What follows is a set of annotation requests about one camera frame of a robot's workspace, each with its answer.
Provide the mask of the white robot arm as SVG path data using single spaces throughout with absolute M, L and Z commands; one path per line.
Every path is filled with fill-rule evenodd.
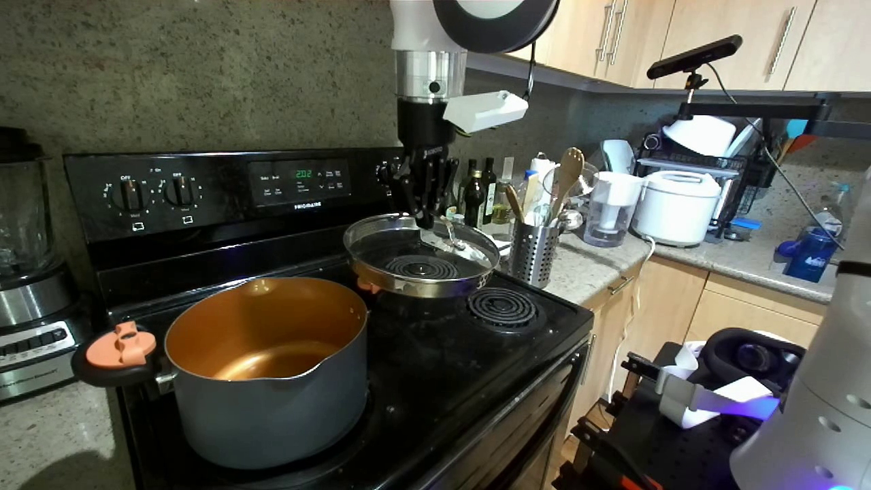
M 404 167 L 396 197 L 430 230 L 453 181 L 450 145 L 517 123 L 529 100 L 466 95 L 468 53 L 535 44 L 560 0 L 390 0 Z M 871 190 L 846 230 L 834 300 L 782 406 L 733 451 L 741 490 L 871 490 Z

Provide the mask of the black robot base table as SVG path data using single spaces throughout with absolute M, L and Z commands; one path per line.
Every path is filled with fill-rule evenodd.
M 578 420 L 552 490 L 737 490 L 730 454 L 774 416 L 804 355 L 741 326 L 657 360 L 628 355 L 637 386 Z

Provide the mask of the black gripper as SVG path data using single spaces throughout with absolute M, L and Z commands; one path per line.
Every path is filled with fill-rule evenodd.
M 404 208 L 420 224 L 426 217 L 426 208 L 416 194 L 416 181 L 432 183 L 430 224 L 442 217 L 447 187 L 453 183 L 450 145 L 456 142 L 456 125 L 445 119 L 445 111 L 445 104 L 397 104 L 397 140 L 407 155 L 407 161 L 401 159 L 397 167 L 397 187 Z

